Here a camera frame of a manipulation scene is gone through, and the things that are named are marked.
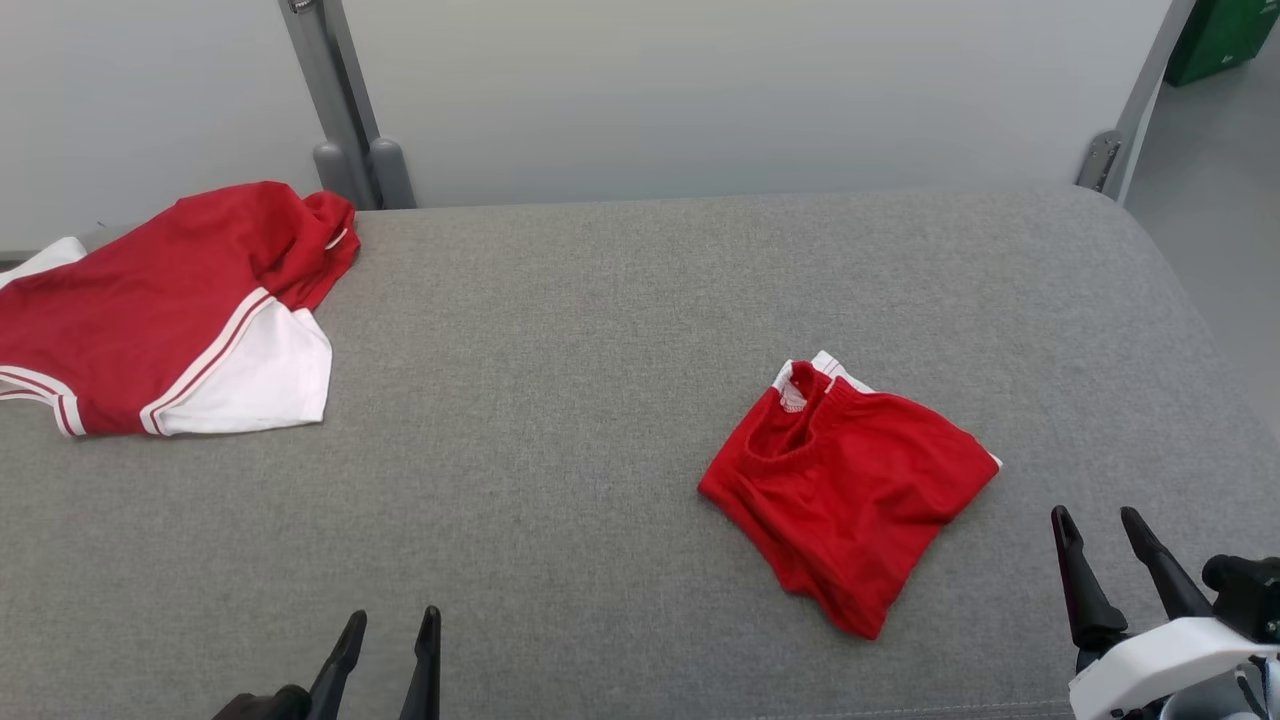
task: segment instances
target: gray fabric surface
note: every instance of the gray fabric surface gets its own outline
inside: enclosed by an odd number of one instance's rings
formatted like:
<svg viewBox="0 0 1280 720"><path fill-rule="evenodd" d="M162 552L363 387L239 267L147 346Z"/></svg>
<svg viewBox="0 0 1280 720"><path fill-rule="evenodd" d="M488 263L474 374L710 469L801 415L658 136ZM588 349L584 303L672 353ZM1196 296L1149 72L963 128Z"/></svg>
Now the gray fabric surface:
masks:
<svg viewBox="0 0 1280 720"><path fill-rule="evenodd" d="M1078 188L364 214L317 313L321 425L60 437L0 406L0 716L210 717L310 683L369 611L344 717L394 717L428 602L443 716L1069 714L1048 527L1161 618L1119 523L1193 574L1275 553L1280 455L1123 210ZM1005 470L876 643L695 491L783 360L826 348Z"/></svg>

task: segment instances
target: clothing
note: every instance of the clothing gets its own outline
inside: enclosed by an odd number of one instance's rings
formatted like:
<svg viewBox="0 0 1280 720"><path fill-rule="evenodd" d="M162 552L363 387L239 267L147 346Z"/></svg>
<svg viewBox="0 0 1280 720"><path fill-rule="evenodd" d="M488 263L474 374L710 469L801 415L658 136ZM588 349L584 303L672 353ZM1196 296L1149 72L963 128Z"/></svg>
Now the clothing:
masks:
<svg viewBox="0 0 1280 720"><path fill-rule="evenodd" d="M332 350L310 311L355 260L353 219L329 192L227 187L12 279L0 288L0 400L50 405L68 436L320 420Z"/></svg>
<svg viewBox="0 0 1280 720"><path fill-rule="evenodd" d="M49 247L45 247L22 265L18 265L6 273L0 273L0 290L4 290L4 286L18 278L69 265L81 260L86 255L88 255L88 252L84 251L84 246L81 245L79 240L76 240L74 237L64 237L58 242L51 243Z"/></svg>
<svg viewBox="0 0 1280 720"><path fill-rule="evenodd" d="M873 392L822 352L783 366L699 492L748 534L783 588L874 639L934 536L998 469L942 415Z"/></svg>

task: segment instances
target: metal frame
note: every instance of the metal frame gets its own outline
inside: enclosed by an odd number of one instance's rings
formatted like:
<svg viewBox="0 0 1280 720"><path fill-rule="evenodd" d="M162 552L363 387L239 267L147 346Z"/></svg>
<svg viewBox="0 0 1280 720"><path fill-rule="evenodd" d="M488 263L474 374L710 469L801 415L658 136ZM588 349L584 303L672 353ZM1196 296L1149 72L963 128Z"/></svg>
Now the metal frame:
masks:
<svg viewBox="0 0 1280 720"><path fill-rule="evenodd" d="M1147 105L1151 102L1152 95L1160 88L1160 83L1164 81L1165 65L1169 64L1169 56L1174 53L1174 45L1178 44L1178 37L1183 33L1183 28L1187 26L1187 18L1192 14L1192 8L1196 6L1196 0L1171 0L1169 4L1169 10L1165 13L1165 20L1161 23L1160 29L1156 32L1156 40L1151 45L1151 53L1147 54L1147 61L1143 63L1142 70L1138 72L1138 79L1134 82L1133 91L1129 94L1129 100L1125 101L1124 109L1120 111L1120 118L1116 119L1116 127L1114 131L1107 131L1091 141L1089 150L1085 152L1085 163L1080 170L1080 178L1076 184L1098 190L1102 195L1112 200L1120 199L1121 188L1124 187L1125 177L1130 170L1130 155L1134 151L1134 146L1139 145L1135 142L1138 138L1138 131L1142 127L1142 118L1147 110ZM1089 160L1093 159L1092 152L1096 151L1093 147L1103 136L1117 143L1117 150L1115 156L1108 163L1108 170L1103 173L1101 182L1102 187L1098 188L1094 182L1097 176L1088 173Z"/></svg>
<svg viewBox="0 0 1280 720"><path fill-rule="evenodd" d="M416 208L404 155L378 133L340 0L278 0L320 127L320 184L360 210Z"/></svg>

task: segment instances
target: red stripe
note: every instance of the red stripe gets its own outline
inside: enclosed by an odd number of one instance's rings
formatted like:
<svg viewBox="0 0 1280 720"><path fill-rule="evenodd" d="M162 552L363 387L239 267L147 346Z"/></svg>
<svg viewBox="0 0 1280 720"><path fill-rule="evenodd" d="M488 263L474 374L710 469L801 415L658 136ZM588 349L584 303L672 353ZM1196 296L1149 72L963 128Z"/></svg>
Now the red stripe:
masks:
<svg viewBox="0 0 1280 720"><path fill-rule="evenodd" d="M209 369L212 368L218 363L218 360L220 360L221 356L227 354L228 350L230 350L232 345L236 343L236 338L239 336L241 328L243 328L244 323L247 323L250 320L250 318L253 315L253 310L257 310L268 300L271 300L271 296L270 295L264 295L262 297L259 299L257 302L255 302L253 305L251 305L250 309L244 311L244 315L241 316L241 322L236 325L236 329L232 331L232 334L227 338L227 345L224 345L223 348L218 351L218 355L214 355L214 357L207 364L205 364L204 368L201 368L200 373L197 373L195 378L191 378L191 382L187 383L187 386L183 387L182 391L179 391L178 395L175 395L173 397L173 400L170 400L169 402L165 402L164 405L161 405L161 406L159 406L159 407L156 407L155 410L151 411L151 414L150 414L151 415L151 424L155 425L157 433L160 433L160 421L156 420L156 413L160 413L165 407L169 407L174 402L178 402L179 400L182 400L182 396L187 395L187 392L191 391L191 388L196 383L198 383L201 378L205 377L205 373L207 373Z"/></svg>
<svg viewBox="0 0 1280 720"><path fill-rule="evenodd" d="M8 372L0 373L0 375L5 375L5 377L13 378L15 380L22 380L22 382L24 382L27 384L33 384L33 386L38 387L40 389L47 392L49 395L58 395L56 392L54 392L54 388L51 388L51 387L49 387L49 386L46 386L44 383L37 383L36 380L33 380L31 378L24 378L22 375L15 375L14 373L8 373Z"/></svg>
<svg viewBox="0 0 1280 720"><path fill-rule="evenodd" d="M76 430L72 429L72 423L67 419L67 401L60 395L58 396L58 418L63 421L63 427L67 428L67 434L74 437Z"/></svg>

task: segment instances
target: red fabric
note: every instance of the red fabric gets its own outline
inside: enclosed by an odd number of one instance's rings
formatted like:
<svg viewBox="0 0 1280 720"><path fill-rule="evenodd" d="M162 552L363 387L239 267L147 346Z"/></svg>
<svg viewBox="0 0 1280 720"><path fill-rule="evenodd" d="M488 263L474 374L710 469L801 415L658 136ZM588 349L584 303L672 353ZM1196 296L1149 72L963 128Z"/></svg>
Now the red fabric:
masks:
<svg viewBox="0 0 1280 720"><path fill-rule="evenodd" d="M923 405L861 393L809 363L792 364L791 383L804 410L787 413L771 387L698 489L750 537L783 588L876 639L929 542L998 466Z"/></svg>
<svg viewBox="0 0 1280 720"><path fill-rule="evenodd" d="M250 292L315 309L355 260L351 204L260 182L179 200L83 260L0 290L0 366L68 386L88 434L141 433ZM339 233L342 240L325 250Z"/></svg>

